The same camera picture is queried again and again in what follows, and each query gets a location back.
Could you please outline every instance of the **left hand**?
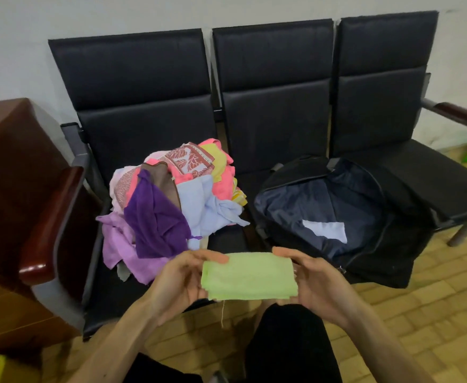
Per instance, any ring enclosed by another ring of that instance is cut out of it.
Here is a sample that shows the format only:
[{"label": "left hand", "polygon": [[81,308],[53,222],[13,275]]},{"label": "left hand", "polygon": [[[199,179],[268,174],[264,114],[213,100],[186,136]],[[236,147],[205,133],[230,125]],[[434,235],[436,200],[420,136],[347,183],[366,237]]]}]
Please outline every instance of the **left hand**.
[{"label": "left hand", "polygon": [[162,325],[186,310],[200,298],[207,298],[201,288],[201,272],[206,260],[219,264],[228,262],[224,254],[211,250],[184,251],[169,261],[141,300]]}]

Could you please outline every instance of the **black pants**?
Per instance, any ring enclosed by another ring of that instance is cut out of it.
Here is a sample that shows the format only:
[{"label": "black pants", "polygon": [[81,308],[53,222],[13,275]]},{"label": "black pants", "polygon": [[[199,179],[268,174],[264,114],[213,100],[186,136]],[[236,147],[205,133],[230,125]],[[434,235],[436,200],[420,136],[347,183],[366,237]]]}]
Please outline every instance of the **black pants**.
[{"label": "black pants", "polygon": [[[246,349],[247,382],[341,383],[322,320],[301,305],[271,305]],[[139,354],[124,382],[202,383]]]}]

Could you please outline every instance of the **pile of cloth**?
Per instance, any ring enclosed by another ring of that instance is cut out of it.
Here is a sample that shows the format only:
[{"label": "pile of cloth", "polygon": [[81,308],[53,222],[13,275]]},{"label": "pile of cloth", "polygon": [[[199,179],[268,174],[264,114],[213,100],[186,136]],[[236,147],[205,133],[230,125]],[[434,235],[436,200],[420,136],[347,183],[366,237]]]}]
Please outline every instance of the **pile of cloth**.
[{"label": "pile of cloth", "polygon": [[104,264],[123,281],[132,274],[148,284],[175,255],[207,248],[224,226],[248,225],[240,218],[247,202],[233,162],[211,138],[117,169],[109,182],[112,212],[97,218]]}]

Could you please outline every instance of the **white wall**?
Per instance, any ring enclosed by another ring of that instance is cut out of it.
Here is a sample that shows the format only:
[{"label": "white wall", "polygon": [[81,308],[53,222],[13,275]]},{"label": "white wall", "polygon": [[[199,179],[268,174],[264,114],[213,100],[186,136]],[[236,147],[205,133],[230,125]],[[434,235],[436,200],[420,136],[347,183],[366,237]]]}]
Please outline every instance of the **white wall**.
[{"label": "white wall", "polygon": [[[208,38],[220,26],[420,10],[441,12],[427,97],[467,107],[467,0],[0,0],[0,99],[30,98],[70,156],[58,123],[77,116],[47,39],[196,27]],[[467,142],[467,128],[423,112],[413,136],[448,147]]]}]

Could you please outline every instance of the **forearm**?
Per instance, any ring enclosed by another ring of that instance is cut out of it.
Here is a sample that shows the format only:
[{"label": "forearm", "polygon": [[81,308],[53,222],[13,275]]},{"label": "forearm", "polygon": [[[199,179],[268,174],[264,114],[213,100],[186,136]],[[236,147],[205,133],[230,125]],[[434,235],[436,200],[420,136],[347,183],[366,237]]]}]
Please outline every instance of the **forearm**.
[{"label": "forearm", "polygon": [[433,383],[368,305],[346,328],[378,383]]},{"label": "forearm", "polygon": [[69,383],[122,382],[155,327],[156,319],[150,313],[148,303],[142,300],[135,302]]}]

